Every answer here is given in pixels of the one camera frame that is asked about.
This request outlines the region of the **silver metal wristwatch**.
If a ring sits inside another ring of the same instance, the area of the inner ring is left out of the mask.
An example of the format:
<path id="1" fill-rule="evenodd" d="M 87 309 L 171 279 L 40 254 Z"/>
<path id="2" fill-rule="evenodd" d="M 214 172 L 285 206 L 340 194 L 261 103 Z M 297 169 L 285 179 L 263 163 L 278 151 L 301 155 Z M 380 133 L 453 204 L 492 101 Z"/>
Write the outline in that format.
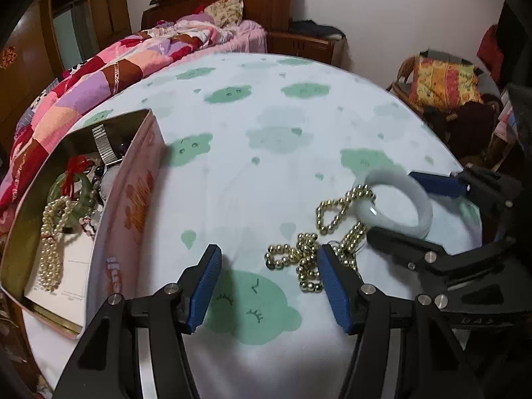
<path id="1" fill-rule="evenodd" d="M 95 176 L 99 181 L 101 197 L 107 198 L 119 173 L 123 159 L 114 152 L 105 126 L 102 124 L 95 126 L 92 129 L 92 134 L 100 156 L 100 165 L 96 168 Z"/>

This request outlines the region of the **rattan chair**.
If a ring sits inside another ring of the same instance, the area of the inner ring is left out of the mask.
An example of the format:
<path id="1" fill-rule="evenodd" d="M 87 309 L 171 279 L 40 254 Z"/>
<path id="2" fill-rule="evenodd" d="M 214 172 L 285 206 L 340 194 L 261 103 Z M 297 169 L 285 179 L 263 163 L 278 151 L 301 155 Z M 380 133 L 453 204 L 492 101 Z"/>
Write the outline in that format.
<path id="1" fill-rule="evenodd" d="M 417 114 L 461 164 L 495 165 L 500 92 L 491 76 L 471 61 L 446 52 L 420 52 L 402 62 L 387 90 Z"/>

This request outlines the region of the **paper leaflets in tin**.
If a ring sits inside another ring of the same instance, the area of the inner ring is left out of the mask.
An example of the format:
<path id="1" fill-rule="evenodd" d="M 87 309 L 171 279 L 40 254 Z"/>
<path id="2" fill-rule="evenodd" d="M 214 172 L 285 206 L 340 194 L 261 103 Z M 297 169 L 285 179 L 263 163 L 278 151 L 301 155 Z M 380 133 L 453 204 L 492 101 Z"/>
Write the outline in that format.
<path id="1" fill-rule="evenodd" d="M 36 250 L 32 274 L 24 288 L 24 296 L 34 304 L 34 311 L 46 310 L 57 315 L 56 323 L 80 333 L 86 321 L 87 279 L 92 258 L 93 240 L 82 231 L 61 234 L 58 253 L 62 260 L 60 285 L 53 292 L 45 291 L 39 283 L 38 268 L 42 243 Z"/>

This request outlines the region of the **colourful patterned cushion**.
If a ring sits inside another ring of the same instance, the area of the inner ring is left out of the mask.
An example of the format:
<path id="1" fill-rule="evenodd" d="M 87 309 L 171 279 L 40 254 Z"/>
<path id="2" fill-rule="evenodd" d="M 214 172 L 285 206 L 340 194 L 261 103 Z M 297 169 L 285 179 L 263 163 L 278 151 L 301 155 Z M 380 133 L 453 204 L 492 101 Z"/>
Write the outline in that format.
<path id="1" fill-rule="evenodd" d="M 481 103 L 476 67 L 417 57 L 409 99 L 423 106 L 449 113 L 469 102 Z"/>

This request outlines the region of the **pink metal tin box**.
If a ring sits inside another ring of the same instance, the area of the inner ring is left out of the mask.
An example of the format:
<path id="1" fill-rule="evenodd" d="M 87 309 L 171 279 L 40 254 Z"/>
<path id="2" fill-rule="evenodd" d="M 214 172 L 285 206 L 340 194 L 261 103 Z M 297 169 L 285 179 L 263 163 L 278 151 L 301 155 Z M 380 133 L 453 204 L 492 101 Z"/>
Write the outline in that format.
<path id="1" fill-rule="evenodd" d="M 92 129 L 102 124 L 114 152 L 123 159 L 107 198 L 95 176 L 100 156 Z M 19 204 L 1 263 L 1 288 L 24 311 L 69 339 L 77 339 L 104 298 L 118 293 L 132 298 L 139 277 L 146 216 L 159 174 L 165 144 L 149 109 L 92 123 L 62 139 L 45 160 Z M 86 321 L 80 333 L 56 323 L 57 315 L 34 311 L 24 296 L 36 250 L 45 291 L 62 277 L 58 253 L 61 234 L 83 232 L 93 240 L 86 290 Z"/>

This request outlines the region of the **wooden nightstand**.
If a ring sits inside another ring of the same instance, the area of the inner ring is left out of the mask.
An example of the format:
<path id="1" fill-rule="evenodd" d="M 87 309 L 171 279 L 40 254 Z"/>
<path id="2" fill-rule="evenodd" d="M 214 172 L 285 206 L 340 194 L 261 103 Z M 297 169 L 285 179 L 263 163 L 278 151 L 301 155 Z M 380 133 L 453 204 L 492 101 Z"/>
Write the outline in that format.
<path id="1" fill-rule="evenodd" d="M 346 39 L 319 39 L 284 32 L 269 32 L 267 36 L 269 53 L 300 57 L 334 67 L 342 65 L 345 45 Z"/>

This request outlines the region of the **dark clothes on nightstand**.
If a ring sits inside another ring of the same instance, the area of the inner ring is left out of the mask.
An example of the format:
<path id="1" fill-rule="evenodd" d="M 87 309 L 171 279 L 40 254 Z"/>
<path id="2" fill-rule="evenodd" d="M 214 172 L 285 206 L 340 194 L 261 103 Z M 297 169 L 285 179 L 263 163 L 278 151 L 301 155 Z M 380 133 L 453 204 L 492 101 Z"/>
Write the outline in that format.
<path id="1" fill-rule="evenodd" d="M 345 34 L 337 27 L 317 24 L 312 20 L 292 21 L 289 32 L 331 41 L 339 41 L 345 38 Z"/>

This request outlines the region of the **pink bed sheet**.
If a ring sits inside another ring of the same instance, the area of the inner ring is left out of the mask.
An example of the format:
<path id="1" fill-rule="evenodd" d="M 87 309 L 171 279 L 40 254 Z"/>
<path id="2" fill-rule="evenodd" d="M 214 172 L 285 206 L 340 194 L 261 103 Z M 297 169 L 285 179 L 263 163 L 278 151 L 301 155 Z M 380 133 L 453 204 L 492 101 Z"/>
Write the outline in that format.
<path id="1" fill-rule="evenodd" d="M 212 48 L 214 53 L 266 53 L 267 31 L 258 23 L 243 20 L 238 25 L 224 28 L 232 38 Z"/>

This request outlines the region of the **patchwork quilt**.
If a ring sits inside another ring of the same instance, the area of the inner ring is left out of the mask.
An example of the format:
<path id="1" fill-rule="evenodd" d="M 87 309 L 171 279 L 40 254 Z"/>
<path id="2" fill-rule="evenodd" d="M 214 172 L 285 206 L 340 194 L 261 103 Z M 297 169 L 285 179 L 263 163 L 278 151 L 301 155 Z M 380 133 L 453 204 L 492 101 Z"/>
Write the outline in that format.
<path id="1" fill-rule="evenodd" d="M 66 76 L 39 101 L 31 121 L 15 135 L 1 183 L 1 225 L 13 219 L 15 205 L 44 160 L 83 115 L 170 64 L 234 36 L 232 28 L 191 15 L 134 33 Z"/>

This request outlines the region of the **wooden headboard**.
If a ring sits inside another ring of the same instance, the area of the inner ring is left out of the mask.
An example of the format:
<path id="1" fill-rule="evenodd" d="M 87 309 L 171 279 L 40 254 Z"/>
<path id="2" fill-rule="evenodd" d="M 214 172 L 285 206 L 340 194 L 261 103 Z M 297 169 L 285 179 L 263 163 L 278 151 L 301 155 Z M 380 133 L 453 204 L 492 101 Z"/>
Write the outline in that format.
<path id="1" fill-rule="evenodd" d="M 143 12 L 141 28 L 163 21 L 175 22 L 185 15 L 206 13 L 219 25 L 250 20 L 268 32 L 285 32 L 291 22 L 294 0 L 152 0 Z"/>

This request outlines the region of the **floral pillow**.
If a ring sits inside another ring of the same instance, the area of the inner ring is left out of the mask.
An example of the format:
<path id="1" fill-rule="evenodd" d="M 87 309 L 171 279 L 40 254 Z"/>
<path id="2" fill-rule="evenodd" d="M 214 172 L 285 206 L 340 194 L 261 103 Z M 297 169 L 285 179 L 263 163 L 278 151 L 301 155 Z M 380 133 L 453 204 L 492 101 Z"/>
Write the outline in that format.
<path id="1" fill-rule="evenodd" d="M 243 0 L 217 0 L 204 9 L 220 28 L 234 27 L 243 20 Z"/>

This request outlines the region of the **red double happiness decal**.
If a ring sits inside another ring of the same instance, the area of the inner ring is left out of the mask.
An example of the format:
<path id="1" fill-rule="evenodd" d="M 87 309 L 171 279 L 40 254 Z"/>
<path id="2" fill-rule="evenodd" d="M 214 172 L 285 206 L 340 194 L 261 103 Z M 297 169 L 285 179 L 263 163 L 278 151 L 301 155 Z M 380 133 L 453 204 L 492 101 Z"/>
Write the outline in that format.
<path id="1" fill-rule="evenodd" d="M 17 52 L 14 46 L 6 47 L 1 52 L 0 67 L 1 69 L 7 69 L 17 59 Z"/>

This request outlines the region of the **dark wooden wardrobe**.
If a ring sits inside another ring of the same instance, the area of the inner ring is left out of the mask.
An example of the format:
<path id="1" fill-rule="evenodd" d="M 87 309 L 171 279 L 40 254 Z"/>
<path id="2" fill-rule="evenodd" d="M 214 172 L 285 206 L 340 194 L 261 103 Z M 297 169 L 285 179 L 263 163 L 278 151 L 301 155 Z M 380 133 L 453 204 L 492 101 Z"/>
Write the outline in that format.
<path id="1" fill-rule="evenodd" d="M 33 99 L 64 70 L 132 32 L 126 0 L 33 0 L 5 42 L 17 59 L 1 69 L 1 151 Z"/>

